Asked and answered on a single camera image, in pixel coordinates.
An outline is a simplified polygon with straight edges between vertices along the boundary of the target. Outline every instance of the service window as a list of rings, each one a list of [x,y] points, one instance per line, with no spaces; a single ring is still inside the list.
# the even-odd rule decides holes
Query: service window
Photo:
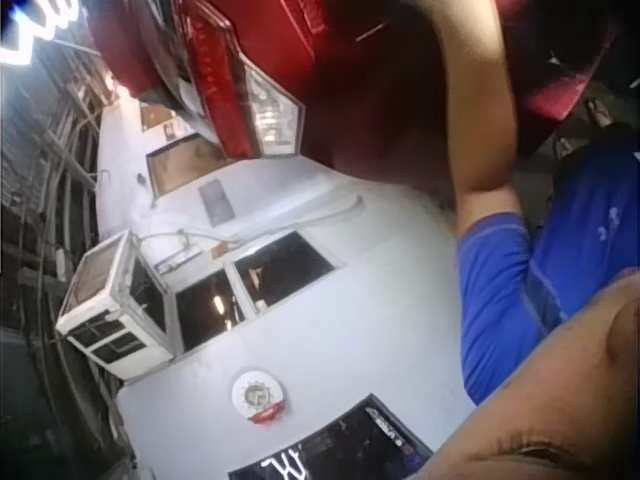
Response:
[[[140,102],[140,118],[142,119],[143,132],[168,122],[175,116],[175,113],[162,105],[148,105]]]
[[[431,450],[374,395],[284,450],[229,473],[231,480],[403,480]]]
[[[189,135],[147,156],[149,177],[157,197],[166,195],[227,165],[222,148],[200,135]]]
[[[245,319],[224,270],[179,292],[176,303],[185,352],[231,330]]]
[[[334,269],[297,232],[240,258],[236,268],[258,311],[284,300]]]

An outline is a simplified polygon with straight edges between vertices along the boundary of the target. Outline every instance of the blue t-shirt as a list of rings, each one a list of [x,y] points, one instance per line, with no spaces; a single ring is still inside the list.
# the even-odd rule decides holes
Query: blue t-shirt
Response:
[[[590,150],[535,242],[514,213],[486,217],[461,239],[462,369],[476,404],[616,275],[640,265],[636,149]]]

